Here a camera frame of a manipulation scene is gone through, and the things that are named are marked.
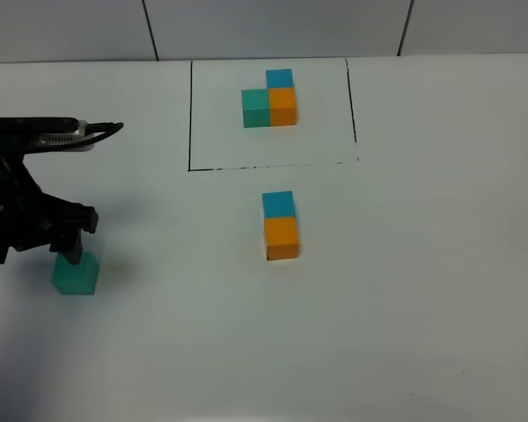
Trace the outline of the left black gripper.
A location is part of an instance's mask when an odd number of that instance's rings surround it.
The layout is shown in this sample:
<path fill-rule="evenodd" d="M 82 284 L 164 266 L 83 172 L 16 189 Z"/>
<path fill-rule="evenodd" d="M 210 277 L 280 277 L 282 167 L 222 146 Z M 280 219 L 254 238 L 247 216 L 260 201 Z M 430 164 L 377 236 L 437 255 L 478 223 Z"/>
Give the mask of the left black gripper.
<path fill-rule="evenodd" d="M 0 264 L 9 249 L 47 245 L 72 265 L 82 258 L 81 231 L 96 232 L 99 215 L 84 206 L 44 193 L 20 156 L 0 156 Z"/>

